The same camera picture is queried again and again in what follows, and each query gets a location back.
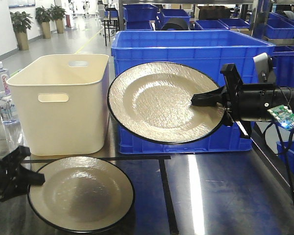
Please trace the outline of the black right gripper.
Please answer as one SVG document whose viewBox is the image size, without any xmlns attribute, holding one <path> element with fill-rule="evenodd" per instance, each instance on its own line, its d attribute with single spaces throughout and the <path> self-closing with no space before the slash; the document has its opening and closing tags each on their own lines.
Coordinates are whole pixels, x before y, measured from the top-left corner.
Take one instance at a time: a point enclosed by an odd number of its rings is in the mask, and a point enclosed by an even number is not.
<svg viewBox="0 0 294 235">
<path fill-rule="evenodd" d="M 239 111 L 239 92 L 243 87 L 243 81 L 237 71 L 236 65 L 233 63 L 224 64 L 220 72 L 224 76 L 226 88 L 223 86 L 213 91 L 194 94 L 191 98 L 191 104 L 193 106 L 224 105 L 223 94 L 225 94 L 227 115 L 240 128 L 240 137 L 250 139 L 251 123 L 250 121 L 243 121 Z"/>
</svg>

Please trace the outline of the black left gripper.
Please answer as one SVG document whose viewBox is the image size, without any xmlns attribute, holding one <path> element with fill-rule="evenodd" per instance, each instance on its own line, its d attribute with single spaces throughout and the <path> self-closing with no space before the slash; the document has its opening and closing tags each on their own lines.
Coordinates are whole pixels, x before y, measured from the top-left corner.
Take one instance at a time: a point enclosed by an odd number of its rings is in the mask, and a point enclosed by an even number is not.
<svg viewBox="0 0 294 235">
<path fill-rule="evenodd" d="M 1 202 L 26 194 L 28 185 L 42 186 L 44 184 L 44 174 L 31 171 L 21 165 L 24 158 L 29 155 L 29 148 L 20 145 L 0 159 Z"/>
</svg>

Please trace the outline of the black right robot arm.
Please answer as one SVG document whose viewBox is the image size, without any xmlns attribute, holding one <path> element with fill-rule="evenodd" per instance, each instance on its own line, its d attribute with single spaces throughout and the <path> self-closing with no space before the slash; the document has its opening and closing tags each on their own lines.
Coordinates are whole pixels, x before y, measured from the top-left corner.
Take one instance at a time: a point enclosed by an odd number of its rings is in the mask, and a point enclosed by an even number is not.
<svg viewBox="0 0 294 235">
<path fill-rule="evenodd" d="M 194 106 L 224 109 L 221 124 L 237 123 L 241 137 L 249 139 L 252 122 L 273 122 L 294 131 L 294 88 L 279 87 L 274 83 L 245 84 L 235 64 L 221 68 L 225 86 L 214 91 L 195 94 Z"/>
</svg>

